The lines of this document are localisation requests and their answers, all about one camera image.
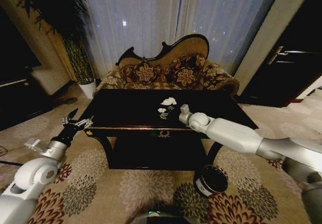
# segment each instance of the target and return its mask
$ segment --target dark wooden door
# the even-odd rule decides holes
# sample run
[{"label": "dark wooden door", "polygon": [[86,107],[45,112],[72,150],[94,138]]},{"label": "dark wooden door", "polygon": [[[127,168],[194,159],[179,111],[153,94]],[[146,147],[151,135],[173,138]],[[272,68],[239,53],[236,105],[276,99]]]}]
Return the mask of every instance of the dark wooden door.
[{"label": "dark wooden door", "polygon": [[305,0],[239,98],[283,107],[322,75],[322,0]]}]

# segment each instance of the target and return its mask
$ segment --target black bucket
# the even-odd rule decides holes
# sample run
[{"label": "black bucket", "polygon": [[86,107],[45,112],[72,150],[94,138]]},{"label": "black bucket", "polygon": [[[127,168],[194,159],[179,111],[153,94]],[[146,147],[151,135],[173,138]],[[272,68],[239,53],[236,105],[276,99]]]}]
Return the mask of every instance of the black bucket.
[{"label": "black bucket", "polygon": [[216,166],[206,165],[202,168],[199,178],[194,181],[199,194],[211,198],[228,187],[228,180],[225,174]]}]

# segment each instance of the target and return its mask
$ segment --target floral patterned carpet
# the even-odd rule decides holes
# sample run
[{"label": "floral patterned carpet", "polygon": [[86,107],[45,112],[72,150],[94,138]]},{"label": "floral patterned carpet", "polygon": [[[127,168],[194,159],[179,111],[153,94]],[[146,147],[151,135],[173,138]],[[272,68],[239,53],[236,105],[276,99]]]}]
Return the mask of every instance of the floral patterned carpet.
[{"label": "floral patterned carpet", "polygon": [[[0,132],[0,160],[25,163],[39,156],[23,143],[30,137],[48,142],[61,130],[61,118],[90,102],[77,85],[54,110]],[[243,105],[264,137],[322,141],[322,91],[286,108]],[[206,150],[213,141],[203,139]],[[39,197],[28,223],[129,223],[152,208],[173,211],[200,223],[309,223],[300,187],[281,170],[281,161],[266,161],[223,147],[215,164],[228,177],[228,189],[211,199],[194,189],[190,171],[109,170],[102,146],[80,132],[67,150],[56,181]],[[0,188],[19,167],[0,164]]]}]

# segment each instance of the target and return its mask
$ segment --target wall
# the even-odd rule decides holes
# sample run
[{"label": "wall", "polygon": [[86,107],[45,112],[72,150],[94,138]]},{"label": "wall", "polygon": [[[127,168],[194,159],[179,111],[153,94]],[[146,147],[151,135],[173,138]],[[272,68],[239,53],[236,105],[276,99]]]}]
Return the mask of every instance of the wall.
[{"label": "wall", "polygon": [[297,99],[304,99],[311,91],[322,86],[322,76],[320,76],[315,82],[312,83],[308,88],[306,88]]},{"label": "wall", "polygon": [[240,95],[304,0],[275,0],[236,74]]},{"label": "wall", "polygon": [[[63,66],[67,56],[59,50],[61,42],[57,39],[58,36],[46,35],[47,25],[38,30],[38,26],[34,24],[36,13],[31,12],[28,18],[26,11],[16,6],[17,0],[0,0],[0,4],[42,64],[34,68],[33,77],[47,94],[52,95],[71,79]],[[55,45],[50,37],[57,40],[58,44]]]}]

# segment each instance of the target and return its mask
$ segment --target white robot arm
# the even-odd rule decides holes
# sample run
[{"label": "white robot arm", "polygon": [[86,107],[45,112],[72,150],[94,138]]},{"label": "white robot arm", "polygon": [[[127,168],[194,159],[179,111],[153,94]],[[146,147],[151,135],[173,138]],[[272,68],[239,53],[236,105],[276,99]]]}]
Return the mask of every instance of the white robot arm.
[{"label": "white robot arm", "polygon": [[48,146],[42,146],[39,139],[31,138],[25,145],[37,151],[44,158],[34,159],[22,165],[14,181],[0,196],[0,223],[27,223],[36,206],[37,199],[45,186],[57,177],[57,171],[65,161],[65,151],[77,131],[92,124],[92,119],[74,121],[71,118],[77,109],[64,117],[64,129],[52,138]]},{"label": "white robot arm", "polygon": [[196,132],[241,153],[257,154],[268,160],[285,159],[283,170],[293,179],[308,183],[302,200],[312,223],[322,223],[322,145],[301,139],[268,139],[251,128],[181,107],[179,120]]}]

